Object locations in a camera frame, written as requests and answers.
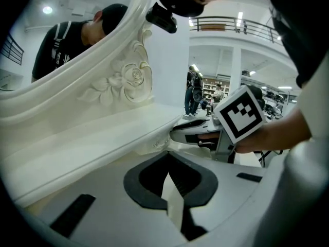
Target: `person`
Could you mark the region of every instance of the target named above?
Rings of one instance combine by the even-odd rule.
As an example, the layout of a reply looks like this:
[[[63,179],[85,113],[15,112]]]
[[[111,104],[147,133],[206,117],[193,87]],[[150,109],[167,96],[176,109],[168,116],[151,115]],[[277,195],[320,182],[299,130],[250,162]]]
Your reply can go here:
[[[193,89],[195,87],[201,88],[201,78],[196,72],[195,68],[193,66],[189,67],[189,71],[187,73],[187,82],[186,82],[186,92],[185,92],[185,117],[190,117],[190,114],[192,116],[196,116],[196,109],[199,105],[198,102],[196,102],[193,98]]]
[[[160,0],[173,13],[185,17],[198,16],[204,6],[214,0]],[[314,32],[305,20],[305,12],[312,12],[312,19],[321,19],[325,14],[326,0],[269,0],[270,12],[275,29],[297,71],[297,85],[303,88],[317,70],[329,46],[327,33]],[[200,138],[214,138],[218,134],[201,135]],[[238,153],[257,150],[290,149],[311,137],[308,125],[301,111],[296,107],[291,113],[275,122],[259,128],[241,140],[236,147]]]
[[[110,34],[126,11],[127,6],[113,4],[98,11],[92,21],[69,21],[54,25],[39,48],[32,71],[32,82],[53,72]]]
[[[224,93],[221,90],[221,85],[219,83],[216,84],[216,91],[214,92],[214,95],[212,98],[214,99],[214,102],[220,102],[224,96]]]

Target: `ceiling light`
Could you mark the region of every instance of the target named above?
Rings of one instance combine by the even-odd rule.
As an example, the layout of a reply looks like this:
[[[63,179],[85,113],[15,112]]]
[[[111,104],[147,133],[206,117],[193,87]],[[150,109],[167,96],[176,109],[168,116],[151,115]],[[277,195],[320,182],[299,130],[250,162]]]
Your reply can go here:
[[[239,12],[239,13],[237,14],[237,18],[238,18],[238,20],[237,20],[237,22],[236,22],[236,26],[237,26],[237,27],[240,27],[240,26],[241,26],[242,15],[243,15],[243,12]]]
[[[288,89],[288,90],[291,90],[293,87],[290,87],[290,86],[279,86],[278,88],[279,89]]]
[[[50,6],[45,6],[42,11],[45,13],[45,14],[50,14],[52,12],[52,8]]]
[[[195,64],[191,65],[197,72],[199,71],[199,69],[197,68],[197,66]]]

